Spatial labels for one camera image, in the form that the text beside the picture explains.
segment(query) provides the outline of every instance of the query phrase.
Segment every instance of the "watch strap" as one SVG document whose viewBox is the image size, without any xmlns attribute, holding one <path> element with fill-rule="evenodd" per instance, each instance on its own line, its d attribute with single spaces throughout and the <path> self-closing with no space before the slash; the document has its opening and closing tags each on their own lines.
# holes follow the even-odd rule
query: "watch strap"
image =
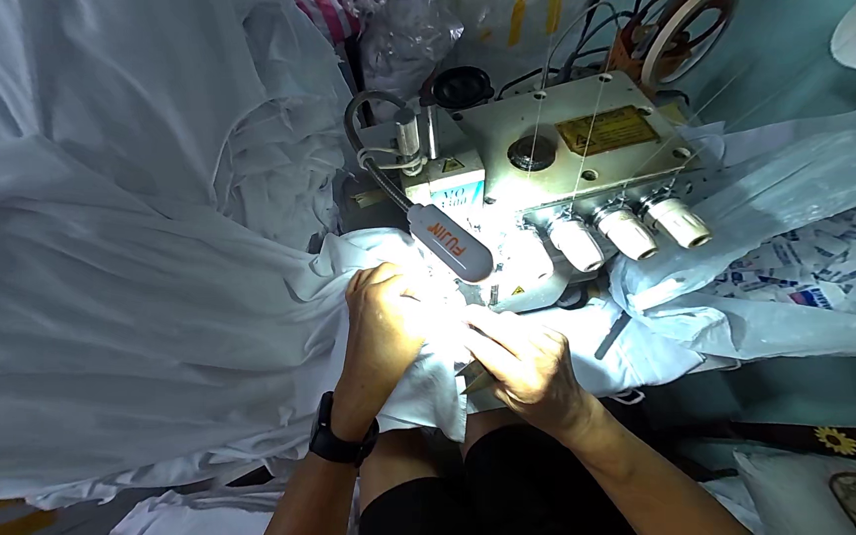
<svg viewBox="0 0 856 535">
<path fill-rule="evenodd" d="M 316 416 L 315 432 L 309 442 L 309 451 L 332 463 L 351 463 L 358 468 L 375 448 L 378 421 L 372 421 L 372 425 L 363 437 L 363 442 L 343 441 L 332 432 L 332 395 L 331 391 L 322 395 L 319 413 Z"/>
</svg>

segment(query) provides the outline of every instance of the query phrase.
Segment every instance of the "printed label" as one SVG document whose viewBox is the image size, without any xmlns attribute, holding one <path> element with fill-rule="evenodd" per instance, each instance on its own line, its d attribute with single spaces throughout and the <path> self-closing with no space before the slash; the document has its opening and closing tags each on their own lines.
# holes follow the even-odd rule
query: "printed label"
<svg viewBox="0 0 856 535">
<path fill-rule="evenodd" d="M 464 248 L 458 247 L 458 238 L 440 223 L 434 223 L 434 225 L 428 226 L 427 228 L 428 231 L 434 234 L 434 237 L 437 238 L 437 242 L 450 250 L 451 254 L 461 256 L 464 252 Z"/>
<path fill-rule="evenodd" d="M 431 194 L 431 202 L 436 207 L 446 211 L 447 209 L 458 209 L 469 207 L 480 203 L 484 198 L 484 181 L 472 182 L 457 188 L 443 189 Z"/>
<path fill-rule="evenodd" d="M 581 156 L 659 140 L 659 134 L 646 122 L 636 106 L 606 111 L 595 117 L 584 115 L 557 123 L 554 127 L 567 148 Z"/>
<path fill-rule="evenodd" d="M 464 169 L 464 164 L 460 163 L 457 158 L 448 158 L 441 166 L 441 173 L 457 171 L 458 169 Z"/>
</svg>

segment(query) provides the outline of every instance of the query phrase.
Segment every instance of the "printed plastic bag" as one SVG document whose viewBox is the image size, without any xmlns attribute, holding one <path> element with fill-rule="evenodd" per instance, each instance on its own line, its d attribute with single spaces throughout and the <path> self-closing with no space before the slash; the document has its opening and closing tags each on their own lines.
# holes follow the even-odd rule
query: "printed plastic bag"
<svg viewBox="0 0 856 535">
<path fill-rule="evenodd" d="M 368 21 L 360 42 L 365 88 L 388 91 L 406 101 L 416 97 L 462 31 L 464 26 L 443 0 L 386 3 Z M 391 104 L 373 109 L 380 121 L 395 111 Z"/>
<path fill-rule="evenodd" d="M 856 314 L 696 292 L 772 236 L 856 207 L 856 130 L 824 133 L 769 157 L 694 210 L 715 239 L 655 257 L 620 256 L 613 298 L 657 334 L 703 353 L 751 359 L 856 355 Z"/>
</svg>

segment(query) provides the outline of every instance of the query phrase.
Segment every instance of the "metal rod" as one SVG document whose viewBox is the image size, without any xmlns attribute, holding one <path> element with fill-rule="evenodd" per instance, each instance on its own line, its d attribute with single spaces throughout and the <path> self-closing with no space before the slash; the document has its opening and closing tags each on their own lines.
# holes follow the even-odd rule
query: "metal rod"
<svg viewBox="0 0 856 535">
<path fill-rule="evenodd" d="M 422 106 L 422 114 L 425 116 L 425 135 L 428 138 L 428 159 L 437 159 L 437 105 L 430 104 Z"/>
<path fill-rule="evenodd" d="M 349 106 L 345 109 L 345 116 L 342 118 L 342 126 L 345 128 L 345 136 L 349 138 L 349 144 L 352 147 L 352 150 L 357 154 L 359 151 L 364 149 L 364 146 L 363 141 L 359 138 L 359 133 L 356 131 L 355 115 L 359 106 L 366 100 L 370 99 L 385 100 L 399 108 L 405 108 L 405 102 L 403 100 L 386 91 L 370 90 L 361 91 L 357 94 L 355 98 L 349 102 Z M 371 157 L 365 158 L 362 164 L 363 167 L 372 173 L 372 178 L 375 183 L 385 191 L 388 198 L 392 199 L 392 201 L 401 207 L 402 210 L 408 212 L 408 209 L 410 209 L 414 203 L 412 203 L 412 201 L 405 196 L 405 193 L 388 178 L 380 167 L 378 167 L 375 160 Z"/>
</svg>

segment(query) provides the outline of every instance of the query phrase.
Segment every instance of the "laser warning label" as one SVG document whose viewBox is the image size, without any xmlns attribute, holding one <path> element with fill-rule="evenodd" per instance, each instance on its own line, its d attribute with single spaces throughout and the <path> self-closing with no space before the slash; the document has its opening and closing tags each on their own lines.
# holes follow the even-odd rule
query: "laser warning label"
<svg viewBox="0 0 856 535">
<path fill-rule="evenodd" d="M 643 112 L 636 106 L 584 115 L 553 125 L 567 144 L 567 149 L 580 156 L 592 156 L 648 141 L 659 141 Z"/>
</svg>

